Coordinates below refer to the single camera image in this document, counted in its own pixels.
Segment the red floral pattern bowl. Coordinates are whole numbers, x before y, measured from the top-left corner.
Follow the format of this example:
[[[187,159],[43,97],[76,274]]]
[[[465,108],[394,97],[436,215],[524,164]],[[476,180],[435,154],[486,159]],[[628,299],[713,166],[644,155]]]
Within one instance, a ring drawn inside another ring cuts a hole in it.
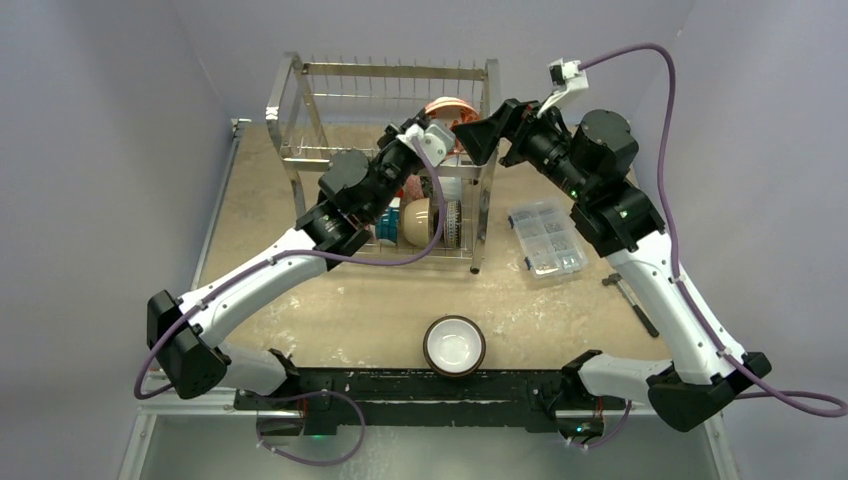
[[[424,107],[424,112],[431,121],[442,124],[448,129],[481,119],[480,113],[470,103],[450,96],[432,100]]]

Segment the beige speckled bowl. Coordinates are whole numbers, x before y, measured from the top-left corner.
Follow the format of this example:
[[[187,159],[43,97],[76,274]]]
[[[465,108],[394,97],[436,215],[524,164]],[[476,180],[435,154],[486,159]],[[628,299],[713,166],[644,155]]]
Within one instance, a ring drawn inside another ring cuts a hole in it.
[[[424,248],[432,238],[433,205],[429,198],[409,202],[402,211],[401,231],[412,246]]]

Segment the steel two-tier dish rack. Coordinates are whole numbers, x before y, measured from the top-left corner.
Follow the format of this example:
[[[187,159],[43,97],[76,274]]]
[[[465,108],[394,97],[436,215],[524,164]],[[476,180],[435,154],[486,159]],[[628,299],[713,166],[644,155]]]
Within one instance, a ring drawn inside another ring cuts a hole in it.
[[[309,190],[317,193],[317,187],[305,186],[300,173],[323,173],[330,157],[342,150],[376,155],[387,124],[399,125],[438,97],[461,98],[488,116],[502,100],[500,70],[495,58],[428,63],[386,57],[318,59],[286,52],[265,123],[291,185],[295,216],[315,202]],[[470,272],[478,274],[486,249],[494,154],[482,166],[465,152],[450,155],[458,155],[461,163],[438,167],[438,173],[463,181],[461,246],[447,249],[442,241],[431,258],[468,262]]]

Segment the brown-rimmed white bowl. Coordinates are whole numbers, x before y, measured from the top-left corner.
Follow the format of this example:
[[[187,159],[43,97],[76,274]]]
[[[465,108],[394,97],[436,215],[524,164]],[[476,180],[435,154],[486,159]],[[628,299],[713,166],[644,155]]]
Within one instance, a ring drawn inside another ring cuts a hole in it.
[[[437,374],[462,378],[480,368],[487,344],[482,330],[471,319],[448,315],[428,327],[422,349],[426,363]]]

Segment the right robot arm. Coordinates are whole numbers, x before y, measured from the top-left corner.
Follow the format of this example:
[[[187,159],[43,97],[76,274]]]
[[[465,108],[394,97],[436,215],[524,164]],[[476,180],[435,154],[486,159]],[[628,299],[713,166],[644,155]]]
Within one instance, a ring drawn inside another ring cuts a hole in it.
[[[726,333],[674,266],[669,229],[628,180],[639,146],[622,116],[593,110],[569,131],[557,110],[509,99],[490,117],[453,131],[476,164],[507,140],[503,166],[528,163],[572,200],[578,233],[630,286],[670,352],[665,361],[598,350],[580,355],[563,368],[561,392],[569,404],[584,407],[602,396],[631,400],[687,432],[770,372],[767,357]]]

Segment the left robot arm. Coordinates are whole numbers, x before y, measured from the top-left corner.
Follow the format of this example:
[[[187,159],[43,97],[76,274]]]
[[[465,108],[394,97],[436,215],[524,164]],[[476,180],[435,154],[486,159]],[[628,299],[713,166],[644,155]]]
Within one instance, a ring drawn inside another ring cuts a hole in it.
[[[373,157],[360,150],[334,154],[318,180],[316,204],[268,248],[208,285],[180,296],[166,290],[147,304],[150,355],[182,399],[215,387],[247,390],[272,408],[297,399],[296,369],[282,353],[229,346],[229,334],[294,287],[344,262],[370,239],[374,225],[406,180],[436,166],[453,133],[423,119],[390,125]]]

